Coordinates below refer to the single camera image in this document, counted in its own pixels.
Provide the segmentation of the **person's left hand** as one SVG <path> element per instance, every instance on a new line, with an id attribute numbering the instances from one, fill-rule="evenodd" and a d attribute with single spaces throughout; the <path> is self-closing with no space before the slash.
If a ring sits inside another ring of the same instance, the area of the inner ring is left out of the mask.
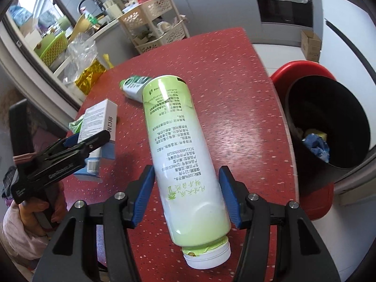
<path id="1" fill-rule="evenodd" d="M 19 205 L 20 219 L 23 223 L 25 230 L 36 236 L 46 236 L 45 229 L 40 225 L 37 220 L 36 213 L 43 213 L 48 209 L 49 203 L 39 199 L 30 199 L 24 201 Z M 66 212 L 66 202 L 64 199 L 57 200 L 55 204 L 55 212 L 52 215 L 52 222 L 60 223 Z"/>

